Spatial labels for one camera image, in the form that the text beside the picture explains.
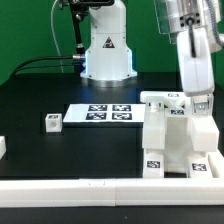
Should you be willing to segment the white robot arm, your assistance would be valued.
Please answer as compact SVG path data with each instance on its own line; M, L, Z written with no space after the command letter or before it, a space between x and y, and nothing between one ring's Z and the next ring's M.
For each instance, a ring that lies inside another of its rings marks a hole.
M184 94L192 112L212 112L214 92L211 54L224 48L217 30L219 0L154 0L159 32L177 44ZM126 7L121 0L109 7L93 6L91 45L85 52L81 79L98 87L120 87L137 79L132 51L126 44Z

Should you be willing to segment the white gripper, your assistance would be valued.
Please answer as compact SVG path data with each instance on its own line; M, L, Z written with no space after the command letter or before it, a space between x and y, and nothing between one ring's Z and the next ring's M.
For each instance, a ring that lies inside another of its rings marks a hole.
M191 53L189 31L177 36L178 62L183 92L192 97L192 110L195 115L207 116L210 112L206 94L214 91L214 76L207 33L204 28L194 29L196 56Z

